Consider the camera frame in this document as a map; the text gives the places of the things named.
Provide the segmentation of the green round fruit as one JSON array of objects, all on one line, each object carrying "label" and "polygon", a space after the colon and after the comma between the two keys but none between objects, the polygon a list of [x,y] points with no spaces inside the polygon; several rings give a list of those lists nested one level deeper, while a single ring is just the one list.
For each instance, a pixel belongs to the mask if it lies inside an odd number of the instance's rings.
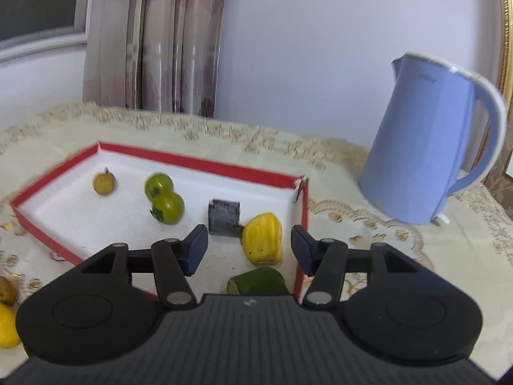
[{"label": "green round fruit", "polygon": [[150,202],[153,202],[161,193],[172,192],[173,190],[174,183],[172,179],[164,173],[150,175],[144,184],[144,193]]},{"label": "green round fruit", "polygon": [[185,205],[182,196],[176,192],[161,193],[151,205],[151,215],[167,225],[174,225],[181,221],[185,211]]}]

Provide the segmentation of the yellow ridged fruit piece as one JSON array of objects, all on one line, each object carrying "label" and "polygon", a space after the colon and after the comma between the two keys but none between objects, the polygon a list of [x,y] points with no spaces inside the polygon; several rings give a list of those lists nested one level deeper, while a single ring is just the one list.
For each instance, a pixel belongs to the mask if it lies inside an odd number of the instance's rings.
[{"label": "yellow ridged fruit piece", "polygon": [[252,218],[243,228],[244,255],[253,264],[279,264],[282,261],[282,224],[270,212]]}]

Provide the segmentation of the pointed green cucumber piece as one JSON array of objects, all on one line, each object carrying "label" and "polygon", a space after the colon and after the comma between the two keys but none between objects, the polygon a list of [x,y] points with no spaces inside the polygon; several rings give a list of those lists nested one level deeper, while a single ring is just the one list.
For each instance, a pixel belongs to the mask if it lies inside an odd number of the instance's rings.
[{"label": "pointed green cucumber piece", "polygon": [[228,295],[288,295],[285,279],[276,269],[261,267],[231,277],[227,282]]}]

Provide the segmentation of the brown longan fruit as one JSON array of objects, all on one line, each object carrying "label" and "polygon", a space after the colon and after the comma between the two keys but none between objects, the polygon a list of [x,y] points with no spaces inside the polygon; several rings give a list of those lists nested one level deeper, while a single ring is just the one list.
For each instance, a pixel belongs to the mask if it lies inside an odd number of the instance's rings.
[{"label": "brown longan fruit", "polygon": [[4,276],[0,277],[0,302],[7,305],[13,306],[17,301],[17,289],[16,287]]},{"label": "brown longan fruit", "polygon": [[106,168],[103,172],[95,175],[92,181],[93,190],[99,196],[108,196],[116,188],[116,178],[113,173]]}]

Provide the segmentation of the small yellow fruit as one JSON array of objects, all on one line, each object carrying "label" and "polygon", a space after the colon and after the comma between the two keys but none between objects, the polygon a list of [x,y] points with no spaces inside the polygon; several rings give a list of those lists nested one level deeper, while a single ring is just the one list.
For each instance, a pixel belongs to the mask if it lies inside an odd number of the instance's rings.
[{"label": "small yellow fruit", "polygon": [[0,303],[0,348],[14,348],[19,343],[15,311]]}]

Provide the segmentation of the red shallow tray box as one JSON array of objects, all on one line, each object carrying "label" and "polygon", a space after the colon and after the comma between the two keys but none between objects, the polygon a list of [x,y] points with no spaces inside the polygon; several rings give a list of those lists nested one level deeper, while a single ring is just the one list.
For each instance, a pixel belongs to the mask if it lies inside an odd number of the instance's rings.
[{"label": "red shallow tray box", "polygon": [[10,205],[23,228],[72,264],[109,245],[140,251],[202,226],[206,252],[190,263],[196,295],[222,293],[231,277],[265,265],[292,293],[301,288],[290,247],[291,228],[308,219],[301,175],[97,142],[36,177]]}]

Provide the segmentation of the light blue electric kettle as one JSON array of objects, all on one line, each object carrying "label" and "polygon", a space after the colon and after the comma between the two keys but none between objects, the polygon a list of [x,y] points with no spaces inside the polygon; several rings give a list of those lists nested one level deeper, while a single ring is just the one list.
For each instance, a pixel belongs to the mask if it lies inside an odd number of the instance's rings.
[{"label": "light blue electric kettle", "polygon": [[[489,173],[505,140],[507,111],[497,88],[475,72],[412,51],[392,66],[396,84],[359,187],[386,216],[430,223],[450,196]],[[488,144],[460,176],[477,103],[488,113]]]}]

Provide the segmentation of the cream embroidered tablecloth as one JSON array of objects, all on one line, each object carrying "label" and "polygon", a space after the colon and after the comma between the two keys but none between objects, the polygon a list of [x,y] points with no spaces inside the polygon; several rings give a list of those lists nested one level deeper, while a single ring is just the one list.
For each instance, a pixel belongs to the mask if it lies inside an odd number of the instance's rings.
[{"label": "cream embroidered tablecloth", "polygon": [[31,294],[69,267],[17,221],[10,201],[63,160],[116,142],[309,178],[309,230],[358,248],[385,241],[469,294],[484,327],[472,358],[490,375],[512,364],[512,221],[482,184],[448,200],[448,224],[411,226],[385,217],[357,181],[367,151],[335,138],[68,103],[1,133],[1,273]]}]

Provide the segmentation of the pink floral curtain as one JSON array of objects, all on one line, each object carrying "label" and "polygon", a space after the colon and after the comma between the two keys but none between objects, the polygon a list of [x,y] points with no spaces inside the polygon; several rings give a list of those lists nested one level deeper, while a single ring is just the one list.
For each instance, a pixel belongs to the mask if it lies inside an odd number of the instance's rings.
[{"label": "pink floral curtain", "polygon": [[212,117],[224,0],[92,0],[83,100]]}]

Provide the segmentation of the white framed window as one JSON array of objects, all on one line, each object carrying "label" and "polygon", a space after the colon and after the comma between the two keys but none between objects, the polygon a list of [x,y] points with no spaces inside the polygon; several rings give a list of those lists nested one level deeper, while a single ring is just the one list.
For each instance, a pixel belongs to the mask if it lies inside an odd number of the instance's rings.
[{"label": "white framed window", "polygon": [[1,61],[87,41],[90,0],[1,0]]}]

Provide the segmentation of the gold framed mirror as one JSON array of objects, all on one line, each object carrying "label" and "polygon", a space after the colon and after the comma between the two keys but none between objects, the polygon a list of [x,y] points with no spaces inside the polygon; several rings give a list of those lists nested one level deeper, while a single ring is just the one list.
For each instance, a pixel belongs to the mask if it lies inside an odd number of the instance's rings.
[{"label": "gold framed mirror", "polygon": [[484,68],[482,74],[495,83],[504,104],[502,125],[497,127],[498,139],[493,135],[495,127],[491,121],[483,122],[484,133],[475,156],[475,165],[481,166],[489,158],[492,160],[480,175],[484,179],[494,169],[504,172],[505,157],[509,155],[504,147],[512,123],[512,0],[479,0],[479,9],[477,58]]}]

